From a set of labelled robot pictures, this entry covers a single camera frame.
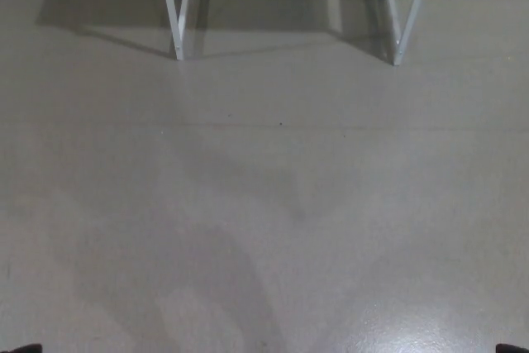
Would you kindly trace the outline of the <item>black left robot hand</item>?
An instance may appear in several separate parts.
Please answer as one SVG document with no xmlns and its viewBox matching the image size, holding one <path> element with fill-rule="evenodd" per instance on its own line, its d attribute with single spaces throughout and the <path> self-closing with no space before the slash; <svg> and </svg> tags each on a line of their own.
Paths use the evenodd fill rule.
<svg viewBox="0 0 529 353">
<path fill-rule="evenodd" d="M 38 343 L 18 346 L 10 350 L 1 351 L 1 353 L 42 353 L 42 352 L 43 352 L 42 345 Z"/>
</svg>

